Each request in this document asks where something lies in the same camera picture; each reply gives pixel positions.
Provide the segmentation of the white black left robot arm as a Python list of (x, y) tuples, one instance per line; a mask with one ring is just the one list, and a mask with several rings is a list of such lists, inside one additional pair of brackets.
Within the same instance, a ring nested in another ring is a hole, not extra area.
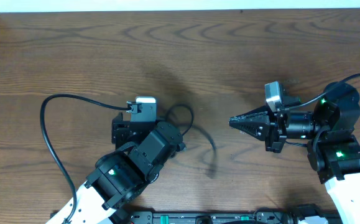
[(71, 199), (48, 221), (102, 223), (155, 182), (168, 159), (184, 150), (181, 132), (157, 117), (153, 97), (128, 104), (129, 121), (118, 114), (112, 122), (114, 152), (101, 157)]

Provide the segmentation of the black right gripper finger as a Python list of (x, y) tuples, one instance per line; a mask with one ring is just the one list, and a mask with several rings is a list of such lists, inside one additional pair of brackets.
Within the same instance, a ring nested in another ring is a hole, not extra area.
[(235, 121), (243, 121), (245, 119), (248, 119), (248, 118), (254, 118), (256, 116), (260, 116), (260, 115), (267, 115), (269, 113), (269, 108), (267, 106), (261, 106), (259, 108), (256, 108), (252, 111), (249, 111), (247, 113), (244, 113), (244, 114), (240, 114), (240, 115), (237, 115), (237, 116), (233, 116), (231, 118), (229, 118), (229, 121), (230, 122), (235, 122)]
[(270, 123), (255, 121), (229, 121), (229, 126), (238, 129), (260, 141), (264, 141), (270, 129)]

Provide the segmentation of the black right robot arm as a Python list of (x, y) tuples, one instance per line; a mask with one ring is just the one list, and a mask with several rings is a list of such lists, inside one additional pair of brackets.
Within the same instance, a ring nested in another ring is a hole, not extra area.
[(330, 83), (313, 111), (279, 82), (265, 85), (265, 105), (233, 116), (229, 125), (280, 153), (286, 140), (306, 139), (312, 169), (335, 203), (343, 223), (360, 223), (360, 145), (353, 135), (360, 116), (359, 93), (347, 83)]

